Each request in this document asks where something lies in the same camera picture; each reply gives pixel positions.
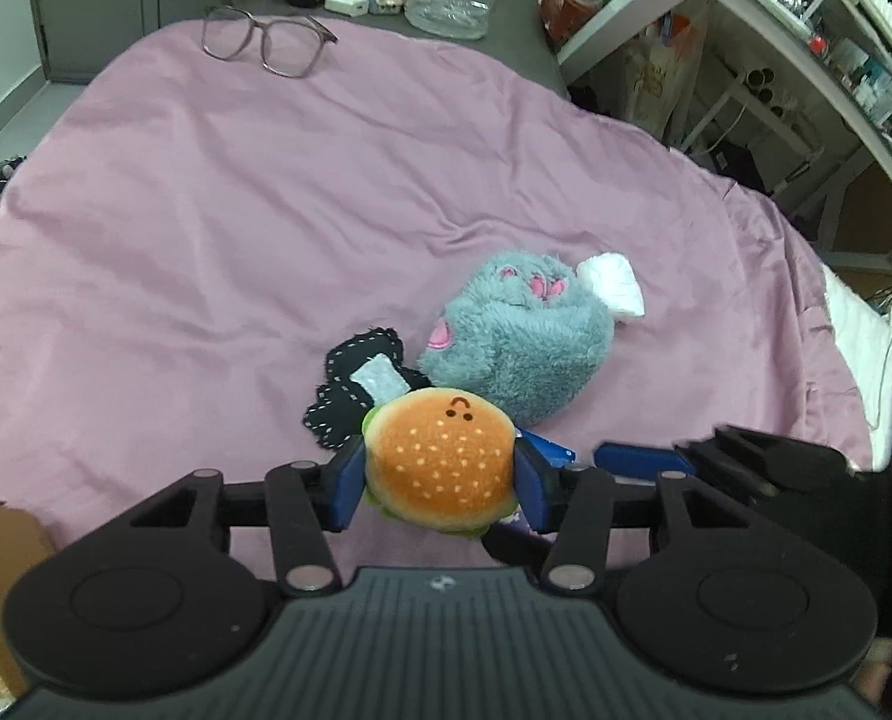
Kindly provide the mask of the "person's right hand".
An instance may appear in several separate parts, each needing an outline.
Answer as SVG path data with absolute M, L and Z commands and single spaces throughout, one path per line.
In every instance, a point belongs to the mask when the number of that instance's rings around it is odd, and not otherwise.
M 852 685 L 864 699 L 878 706 L 891 672 L 892 639 L 875 639 L 855 673 Z

